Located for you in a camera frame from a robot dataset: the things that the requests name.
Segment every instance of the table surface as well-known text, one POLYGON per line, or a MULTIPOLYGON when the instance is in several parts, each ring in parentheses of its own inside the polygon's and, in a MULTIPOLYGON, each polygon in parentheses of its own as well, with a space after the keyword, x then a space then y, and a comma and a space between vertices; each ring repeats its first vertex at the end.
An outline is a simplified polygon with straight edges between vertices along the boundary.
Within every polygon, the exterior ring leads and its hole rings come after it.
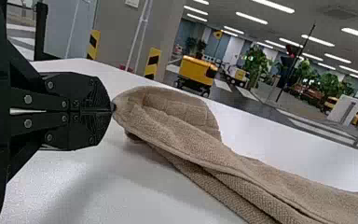
MULTIPOLYGON (((33 63, 39 72, 101 79, 111 98, 162 86, 84 59, 33 63)), ((358 150, 204 99, 235 152, 340 189, 358 191, 358 150)), ((97 147, 38 151, 7 184, 0 223, 243 223, 114 121, 97 147)))

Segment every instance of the yellow machine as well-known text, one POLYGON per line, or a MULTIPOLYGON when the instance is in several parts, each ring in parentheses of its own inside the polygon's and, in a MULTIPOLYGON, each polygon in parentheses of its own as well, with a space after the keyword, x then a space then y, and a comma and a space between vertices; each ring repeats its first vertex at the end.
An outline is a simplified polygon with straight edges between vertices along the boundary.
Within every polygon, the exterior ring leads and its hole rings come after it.
POLYGON ((201 96, 209 97, 217 67, 211 63, 185 56, 179 70, 179 79, 174 82, 178 89, 189 87, 200 91, 201 96))

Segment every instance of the towel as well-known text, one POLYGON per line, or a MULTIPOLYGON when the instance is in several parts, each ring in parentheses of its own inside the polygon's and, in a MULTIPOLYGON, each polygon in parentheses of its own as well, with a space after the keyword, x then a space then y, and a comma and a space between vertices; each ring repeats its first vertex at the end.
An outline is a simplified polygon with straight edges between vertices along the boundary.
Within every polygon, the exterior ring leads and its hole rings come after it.
POLYGON ((213 113, 199 98, 141 87, 113 103, 113 118, 126 132, 248 223, 358 223, 358 192, 236 154, 222 143, 213 113))

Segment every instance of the floor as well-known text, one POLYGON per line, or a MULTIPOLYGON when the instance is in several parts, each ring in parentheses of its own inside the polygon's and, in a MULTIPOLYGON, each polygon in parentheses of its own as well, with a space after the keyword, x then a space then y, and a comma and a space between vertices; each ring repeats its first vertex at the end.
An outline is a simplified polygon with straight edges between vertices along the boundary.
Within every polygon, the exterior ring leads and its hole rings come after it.
MULTIPOLYGON (((163 83, 172 86, 173 82, 177 80, 178 73, 179 67, 177 65, 168 65, 163 83)), ((275 105, 272 102, 270 105, 264 104, 270 94, 268 87, 264 83, 259 83, 259 89, 249 92, 246 89, 227 83, 222 75, 217 74, 211 87, 209 99, 298 129, 302 132, 318 135, 322 138, 352 147, 358 131, 349 130, 349 128, 343 129, 327 122, 326 115, 321 113, 319 109, 298 100, 286 92, 282 94, 279 104, 275 105)), ((200 94, 188 88, 184 88, 184 90, 200 94)), ((278 91, 273 92, 270 98, 272 99, 275 96, 276 99, 278 91)))
POLYGON ((35 28, 7 19, 7 39, 28 61, 34 60, 35 28))

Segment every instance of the yellow and black striped post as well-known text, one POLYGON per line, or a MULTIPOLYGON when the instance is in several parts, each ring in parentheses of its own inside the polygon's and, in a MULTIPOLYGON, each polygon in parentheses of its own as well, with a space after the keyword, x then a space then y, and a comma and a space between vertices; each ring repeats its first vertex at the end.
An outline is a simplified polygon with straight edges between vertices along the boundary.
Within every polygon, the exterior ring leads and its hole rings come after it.
POLYGON ((87 59, 96 60, 98 46, 100 44, 101 32, 98 30, 91 31, 91 37, 89 38, 89 50, 87 52, 87 59))
POLYGON ((147 65, 145 68, 145 77, 149 79, 154 79, 157 68, 158 68, 158 62, 159 58, 161 56, 161 50, 151 48, 149 52, 149 58, 147 60, 147 65))

